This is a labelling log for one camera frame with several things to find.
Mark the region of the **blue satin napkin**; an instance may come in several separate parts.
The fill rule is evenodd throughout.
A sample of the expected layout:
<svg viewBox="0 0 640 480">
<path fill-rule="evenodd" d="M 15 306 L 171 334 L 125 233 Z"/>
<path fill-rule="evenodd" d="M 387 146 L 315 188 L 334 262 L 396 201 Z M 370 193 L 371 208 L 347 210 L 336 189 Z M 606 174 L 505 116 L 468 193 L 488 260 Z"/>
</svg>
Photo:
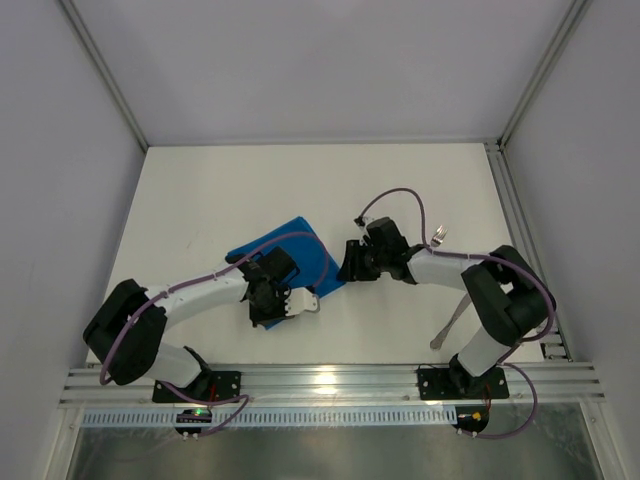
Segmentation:
<svg viewBox="0 0 640 480">
<path fill-rule="evenodd" d="M 337 279 L 337 263 L 302 217 L 228 252 L 225 261 L 241 261 L 239 270 L 249 284 L 269 280 L 291 290 L 307 288 L 319 299 L 344 285 Z"/>
</svg>

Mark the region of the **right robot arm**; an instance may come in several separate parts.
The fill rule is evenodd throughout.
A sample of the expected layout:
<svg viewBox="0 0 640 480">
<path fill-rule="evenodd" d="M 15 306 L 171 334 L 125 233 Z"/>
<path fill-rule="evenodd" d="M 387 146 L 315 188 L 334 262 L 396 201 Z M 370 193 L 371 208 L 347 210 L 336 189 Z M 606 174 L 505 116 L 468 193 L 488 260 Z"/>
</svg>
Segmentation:
<svg viewBox="0 0 640 480">
<path fill-rule="evenodd" d="M 556 301 L 519 252 L 503 245 L 488 254 L 411 246 L 389 217 L 354 223 L 360 240 L 346 242 L 338 279 L 375 281 L 388 274 L 409 285 L 439 285 L 462 291 L 480 320 L 472 339 L 449 362 L 447 383 L 459 398 L 481 391 L 498 363 L 543 322 L 553 321 Z"/>
</svg>

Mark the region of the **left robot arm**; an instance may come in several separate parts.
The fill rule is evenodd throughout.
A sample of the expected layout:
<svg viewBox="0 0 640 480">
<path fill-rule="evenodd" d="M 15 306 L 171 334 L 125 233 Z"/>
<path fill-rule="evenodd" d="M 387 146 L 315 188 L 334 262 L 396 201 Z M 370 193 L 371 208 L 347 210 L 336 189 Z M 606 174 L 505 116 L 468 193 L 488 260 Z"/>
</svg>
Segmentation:
<svg viewBox="0 0 640 480">
<path fill-rule="evenodd" d="M 290 286 L 300 273 L 280 247 L 252 257 L 236 255 L 216 271 L 175 285 L 143 287 L 127 279 L 112 290 L 83 332 L 102 364 L 99 382 L 128 385 L 142 377 L 189 389 L 208 366 L 193 348 L 163 342 L 179 323 L 208 310 L 246 302 L 252 325 L 268 326 L 318 306 L 313 288 Z"/>
</svg>

